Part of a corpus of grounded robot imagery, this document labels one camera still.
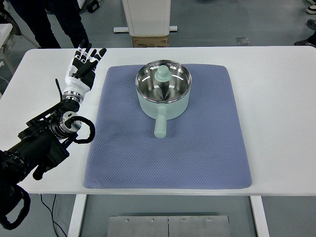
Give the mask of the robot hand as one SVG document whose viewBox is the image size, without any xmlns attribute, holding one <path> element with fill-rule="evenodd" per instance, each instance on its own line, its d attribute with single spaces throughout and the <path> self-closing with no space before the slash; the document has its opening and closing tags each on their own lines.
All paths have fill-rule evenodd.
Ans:
<svg viewBox="0 0 316 237">
<path fill-rule="evenodd" d="M 65 75 L 66 87 L 64 92 L 73 91 L 84 95 L 93 87 L 95 79 L 95 70 L 107 49 L 102 48 L 99 51 L 93 49 L 92 44 L 83 40 L 75 51 L 73 58 L 67 68 Z"/>
</svg>

